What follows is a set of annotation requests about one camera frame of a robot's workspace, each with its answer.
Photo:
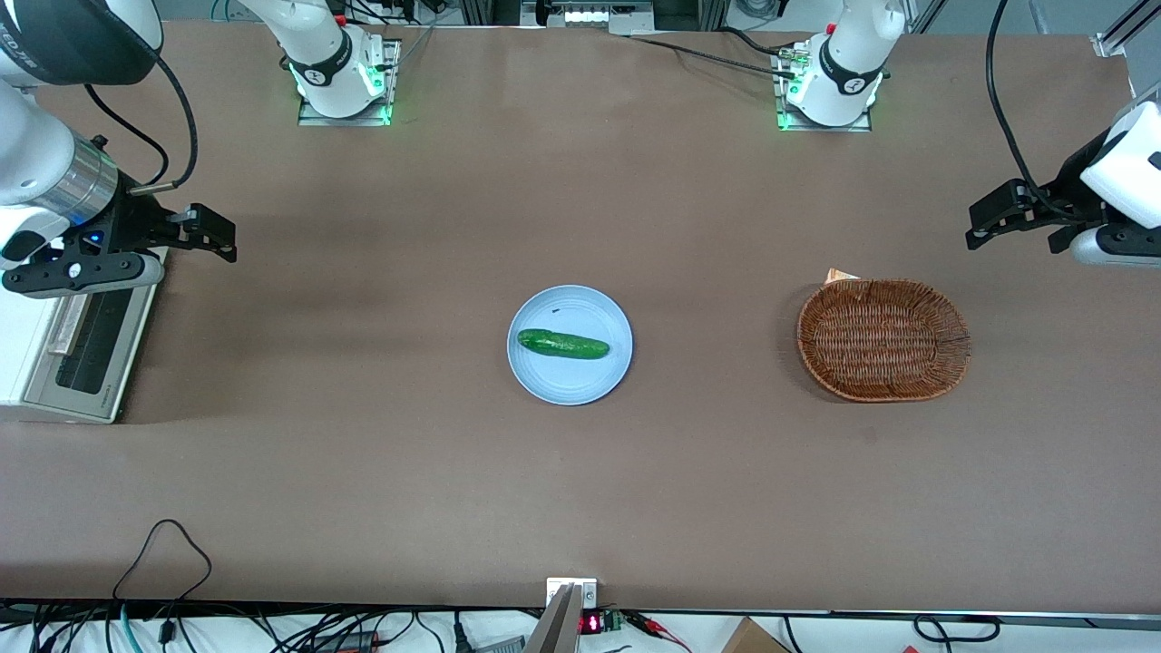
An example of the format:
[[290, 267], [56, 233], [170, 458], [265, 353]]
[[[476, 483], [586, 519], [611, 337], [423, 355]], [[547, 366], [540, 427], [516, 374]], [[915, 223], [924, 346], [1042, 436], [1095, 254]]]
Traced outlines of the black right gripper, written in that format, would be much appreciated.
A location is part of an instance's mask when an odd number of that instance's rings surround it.
[[173, 216], [156, 198], [116, 195], [95, 218], [68, 230], [68, 261], [132, 264], [153, 247], [197, 249], [230, 264], [238, 260], [232, 220], [202, 203], [176, 211], [175, 222]]

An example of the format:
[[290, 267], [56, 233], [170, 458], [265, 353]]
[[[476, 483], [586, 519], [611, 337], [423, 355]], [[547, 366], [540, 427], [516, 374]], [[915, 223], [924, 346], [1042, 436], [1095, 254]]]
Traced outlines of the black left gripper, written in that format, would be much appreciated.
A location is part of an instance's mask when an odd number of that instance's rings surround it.
[[1011, 179], [1001, 182], [969, 206], [969, 230], [965, 234], [969, 251], [983, 247], [998, 236], [1027, 231], [1027, 211], [1031, 208], [1036, 228], [1051, 227], [1050, 252], [1074, 257], [1112, 257], [1106, 251], [1103, 228], [1106, 227], [1106, 202], [1082, 179], [1083, 171], [1096, 159], [1099, 149], [1106, 144], [1108, 131], [1103, 130], [1077, 152], [1070, 155], [1057, 178], [1038, 187], [1040, 198], [1033, 200], [1024, 180]]

